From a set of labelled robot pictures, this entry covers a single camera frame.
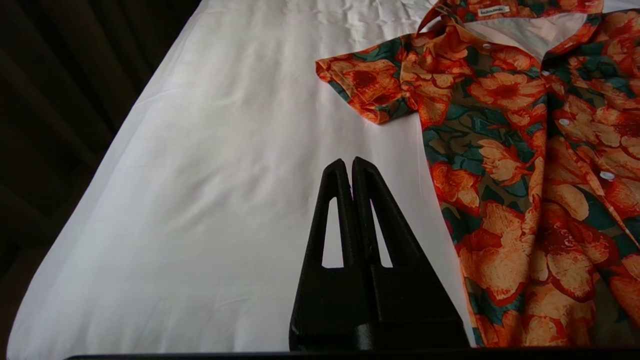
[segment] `shirt sleeve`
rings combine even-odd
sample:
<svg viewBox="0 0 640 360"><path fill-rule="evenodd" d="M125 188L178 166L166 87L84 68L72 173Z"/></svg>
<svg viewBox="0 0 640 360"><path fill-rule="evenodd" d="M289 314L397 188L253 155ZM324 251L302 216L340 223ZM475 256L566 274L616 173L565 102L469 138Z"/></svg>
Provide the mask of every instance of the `shirt sleeve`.
<svg viewBox="0 0 640 360"><path fill-rule="evenodd" d="M376 124L413 110L400 84L407 36L357 53L316 61L316 72L365 119Z"/></svg>

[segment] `shirt button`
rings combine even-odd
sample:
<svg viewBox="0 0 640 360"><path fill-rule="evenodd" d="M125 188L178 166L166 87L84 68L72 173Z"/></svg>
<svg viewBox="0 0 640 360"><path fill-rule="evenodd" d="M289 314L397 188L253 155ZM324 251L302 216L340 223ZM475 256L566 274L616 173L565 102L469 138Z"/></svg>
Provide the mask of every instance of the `shirt button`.
<svg viewBox="0 0 640 360"><path fill-rule="evenodd" d="M609 180L609 181L611 181L611 180L616 178L616 176L614 174L612 174L612 173L610 173L608 171L601 171L600 172L600 177L602 179Z"/></svg>

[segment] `mattress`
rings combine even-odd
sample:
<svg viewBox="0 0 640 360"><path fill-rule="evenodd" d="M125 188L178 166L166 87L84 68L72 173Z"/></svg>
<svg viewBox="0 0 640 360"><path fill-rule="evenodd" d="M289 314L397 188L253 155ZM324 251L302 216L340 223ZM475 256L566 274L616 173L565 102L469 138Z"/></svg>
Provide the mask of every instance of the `mattress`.
<svg viewBox="0 0 640 360"><path fill-rule="evenodd" d="M415 31L434 2L203 1L40 265L8 358L288 350L322 171L355 156L379 168L473 343L418 115L365 121L314 68Z"/></svg>

